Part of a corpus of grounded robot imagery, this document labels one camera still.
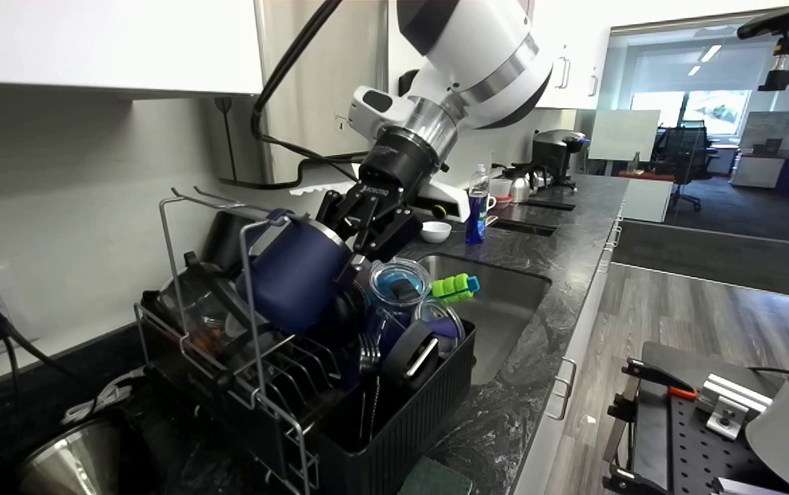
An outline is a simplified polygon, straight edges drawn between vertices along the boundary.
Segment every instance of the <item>window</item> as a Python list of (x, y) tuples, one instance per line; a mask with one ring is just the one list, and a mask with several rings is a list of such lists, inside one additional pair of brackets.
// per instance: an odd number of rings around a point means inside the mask
[(631, 110), (660, 110), (660, 125), (675, 125), (681, 102), (681, 91), (635, 92)]
[(704, 121), (705, 133), (729, 139), (738, 132), (749, 91), (689, 91), (685, 121)]

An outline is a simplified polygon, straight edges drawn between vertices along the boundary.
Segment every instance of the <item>countertop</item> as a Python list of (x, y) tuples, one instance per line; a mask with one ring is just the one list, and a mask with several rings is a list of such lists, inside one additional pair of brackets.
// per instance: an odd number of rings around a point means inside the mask
[(572, 212), (514, 206), (512, 217), (554, 226), (551, 237), (490, 227), (477, 248), (463, 248), (461, 227), (444, 245), (413, 245), (403, 256), (448, 252), (551, 279), (498, 378), (472, 388), (433, 459), (470, 474), (483, 495), (512, 492), (542, 421), (567, 342), (589, 296), (601, 248), (615, 226), (624, 177), (579, 175), (578, 195), (542, 188), (534, 198), (573, 202)]

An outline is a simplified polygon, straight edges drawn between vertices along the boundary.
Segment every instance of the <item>wire dish rack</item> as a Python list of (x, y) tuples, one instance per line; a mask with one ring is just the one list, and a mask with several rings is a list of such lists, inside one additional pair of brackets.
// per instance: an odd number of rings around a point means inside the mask
[[(135, 304), (146, 366), (175, 393), (198, 402), (230, 446), (266, 468), (290, 492), (395, 492), (408, 468), (430, 448), (441, 421), (470, 393), (476, 331), (437, 362), (418, 389), (397, 389), (380, 373), (358, 373), (355, 345), (323, 345), (283, 334), (256, 314), (250, 256), (260, 227), (238, 230), (242, 287), (217, 276), (211, 264), (183, 256), (175, 264), (169, 206), (211, 212), (252, 208), (194, 186), (160, 202), (175, 311), (156, 311), (160, 290)], [(189, 314), (201, 293), (206, 314)]]

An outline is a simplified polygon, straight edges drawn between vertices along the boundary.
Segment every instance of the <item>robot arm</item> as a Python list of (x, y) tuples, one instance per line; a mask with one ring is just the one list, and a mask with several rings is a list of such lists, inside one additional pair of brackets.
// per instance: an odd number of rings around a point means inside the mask
[(367, 259), (418, 237), (418, 186), (461, 125), (505, 125), (535, 107), (551, 72), (517, 0), (397, 0), (397, 30), (426, 54), (408, 92), (358, 88), (348, 122), (374, 139), (360, 183), (330, 191), (318, 219)]

